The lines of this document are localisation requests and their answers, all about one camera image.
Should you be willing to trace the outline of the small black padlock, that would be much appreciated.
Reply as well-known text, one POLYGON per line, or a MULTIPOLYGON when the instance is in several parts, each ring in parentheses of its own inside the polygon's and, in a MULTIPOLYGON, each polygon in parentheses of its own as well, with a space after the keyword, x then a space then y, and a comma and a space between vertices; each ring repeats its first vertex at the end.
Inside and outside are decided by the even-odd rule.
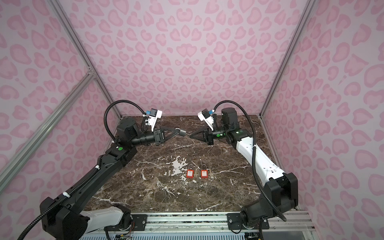
POLYGON ((185 137, 187 135, 185 130, 178 129, 178 135, 181 137, 185 137))

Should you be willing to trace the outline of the red padlock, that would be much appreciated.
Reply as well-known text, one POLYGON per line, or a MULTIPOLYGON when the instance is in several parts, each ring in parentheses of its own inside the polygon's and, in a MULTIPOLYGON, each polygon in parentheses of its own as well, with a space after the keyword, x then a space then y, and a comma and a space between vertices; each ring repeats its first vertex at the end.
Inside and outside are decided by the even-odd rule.
POLYGON ((194 165, 193 164, 189 164, 189 166, 187 168, 186 178, 187 179, 193 179, 194 175, 195 175, 194 165))
POLYGON ((201 178, 202 179, 207 179, 209 177, 209 171, 206 166, 206 164, 202 164, 201 166, 201 178))

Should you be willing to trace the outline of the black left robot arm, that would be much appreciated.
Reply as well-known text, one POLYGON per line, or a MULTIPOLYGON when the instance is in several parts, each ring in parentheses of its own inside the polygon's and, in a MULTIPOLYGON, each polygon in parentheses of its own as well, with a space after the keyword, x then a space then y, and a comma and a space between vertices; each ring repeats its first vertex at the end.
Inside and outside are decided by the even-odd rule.
POLYGON ((174 136, 186 135, 184 130, 161 127, 141 132, 136 120, 123 119, 117 126, 117 138, 98 157, 96 166, 55 199, 46 198, 40 204, 43 230, 57 240, 79 240, 98 229, 126 230, 132 227, 131 211, 121 204, 95 212, 84 208, 95 193, 136 155, 139 145, 161 145, 174 136))

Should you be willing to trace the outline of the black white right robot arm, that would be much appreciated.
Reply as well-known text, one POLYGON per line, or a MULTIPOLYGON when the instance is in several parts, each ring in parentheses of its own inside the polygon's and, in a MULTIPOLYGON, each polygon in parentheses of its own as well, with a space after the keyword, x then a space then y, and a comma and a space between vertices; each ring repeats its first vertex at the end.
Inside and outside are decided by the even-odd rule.
POLYGON ((207 125, 193 132, 190 137, 213 145, 215 140, 226 139, 251 165, 260 196, 242 207, 236 217, 228 220, 230 230, 266 229, 267 220, 278 217, 287 219, 284 213, 299 204, 298 179, 293 173, 287 174, 278 167, 256 144, 253 133, 242 129, 234 108, 222 110, 222 124, 218 126, 215 111, 204 109, 198 113, 200 121, 207 125))

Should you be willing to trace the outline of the aluminium frame post left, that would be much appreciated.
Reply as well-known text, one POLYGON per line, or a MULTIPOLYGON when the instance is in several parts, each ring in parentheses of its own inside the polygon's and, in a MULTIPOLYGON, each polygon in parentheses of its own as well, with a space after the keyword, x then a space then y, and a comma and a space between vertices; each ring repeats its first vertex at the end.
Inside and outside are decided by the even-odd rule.
POLYGON ((70 18, 66 14, 65 10, 63 9, 63 6, 61 5, 60 1, 52 1, 48 0, 47 3, 50 5, 53 13, 58 18, 58 21, 64 28, 65 32, 67 33, 68 37, 70 38, 73 46, 77 50, 78 54, 80 55, 81 59, 85 63, 87 69, 91 74, 95 76, 95 80, 98 84, 98 87, 101 89, 101 92, 103 93, 104 97, 107 100, 108 104, 111 104, 114 102, 114 99, 112 95, 109 93, 109 91, 106 88, 106 85, 104 84, 101 76, 99 75, 98 71, 96 70, 96 67, 94 63, 92 62, 90 55, 88 54, 83 42, 81 41, 81 38, 75 31, 70 18))

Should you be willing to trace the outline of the aluminium frame post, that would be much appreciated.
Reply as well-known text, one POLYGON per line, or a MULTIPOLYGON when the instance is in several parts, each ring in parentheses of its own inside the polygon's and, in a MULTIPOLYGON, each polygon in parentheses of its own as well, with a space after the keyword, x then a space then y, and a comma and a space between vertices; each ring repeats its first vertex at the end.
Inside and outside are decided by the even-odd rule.
POLYGON ((260 119, 262 119, 268 110, 268 107, 270 103, 272 102, 272 98, 277 91, 277 88, 279 86, 280 81, 283 78, 283 74, 285 73, 286 68, 288 67, 290 60, 300 42, 300 39, 302 35, 304 34, 306 27, 313 15, 313 13, 316 11, 316 8, 318 6, 318 2, 316 0, 309 0, 307 1, 305 8, 302 12, 302 15, 299 19, 298 25, 293 32, 293 35, 291 37, 291 40, 289 41, 288 47, 285 51, 284 57, 282 58, 281 64, 278 68, 278 71, 275 75, 275 78, 273 80, 273 84, 270 88, 269 93, 267 94, 266 101, 261 109, 261 112, 259 114, 260 119))
POLYGON ((96 67, 94 63, 92 62, 90 55, 88 54, 83 42, 81 41, 81 38, 75 31, 70 18, 66 14, 65 10, 63 9, 63 6, 61 5, 60 1, 52 1, 48 0, 47 3, 50 5, 53 13, 58 18, 58 21, 64 28, 65 32, 67 33, 68 37, 70 38, 73 46, 77 50, 78 54, 80 55, 81 59, 85 63, 87 69, 91 74, 95 76, 95 80, 98 84, 98 87, 101 89, 101 92, 103 93, 104 97, 107 100, 108 104, 111 104, 114 102, 114 99, 112 95, 109 93, 109 91, 106 88, 106 85, 104 84, 101 76, 99 75, 98 71, 96 70, 96 67))

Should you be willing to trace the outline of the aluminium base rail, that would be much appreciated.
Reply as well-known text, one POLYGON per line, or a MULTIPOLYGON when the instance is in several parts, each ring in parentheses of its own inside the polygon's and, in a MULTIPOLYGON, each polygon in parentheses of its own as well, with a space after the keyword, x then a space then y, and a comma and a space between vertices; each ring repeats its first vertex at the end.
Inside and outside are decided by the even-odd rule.
MULTIPOLYGON (((306 211, 288 211, 287 221, 262 222, 265 240, 317 240, 314 223, 306 211)), ((258 240, 258 227, 244 227, 239 212, 133 213, 135 224, 125 230, 101 228, 84 240, 258 240)))

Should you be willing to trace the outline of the aluminium diagonal frame bar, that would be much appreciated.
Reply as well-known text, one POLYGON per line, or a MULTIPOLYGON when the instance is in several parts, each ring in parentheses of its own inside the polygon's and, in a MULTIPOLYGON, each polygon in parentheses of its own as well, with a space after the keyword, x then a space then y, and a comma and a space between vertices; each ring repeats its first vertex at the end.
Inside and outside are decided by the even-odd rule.
POLYGON ((13 178, 21 171, 31 155, 41 146, 44 140, 61 121, 64 115, 69 111, 71 106, 87 89, 89 84, 94 80, 94 72, 87 73, 79 84, 63 99, 57 108, 49 115, 49 117, 40 125, 28 141, 20 148, 20 150, 11 158, 10 162, 1 172, 1 193, 5 191, 13 178))

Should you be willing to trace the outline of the aluminium frame post right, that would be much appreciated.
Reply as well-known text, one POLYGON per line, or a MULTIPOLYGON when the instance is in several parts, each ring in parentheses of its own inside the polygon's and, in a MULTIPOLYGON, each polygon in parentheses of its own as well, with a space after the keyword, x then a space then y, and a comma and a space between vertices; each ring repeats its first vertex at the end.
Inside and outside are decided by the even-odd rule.
POLYGON ((290 60, 300 42, 300 39, 302 35, 304 34, 306 27, 313 15, 313 13, 316 11, 316 8, 318 6, 318 2, 316 0, 309 0, 307 1, 305 8, 302 12, 302 15, 299 19, 298 25, 293 32, 293 35, 291 37, 291 40, 289 41, 288 47, 285 51, 284 57, 282 58, 281 64, 278 68, 278 71, 275 75, 275 78, 273 80, 273 84, 270 88, 269 93, 267 94, 266 101, 261 109, 261 112, 259 114, 260 119, 262 119, 268 110, 268 107, 270 103, 272 102, 272 98, 277 91, 277 88, 279 86, 280 81, 283 78, 283 74, 285 73, 286 68, 288 67, 290 60))

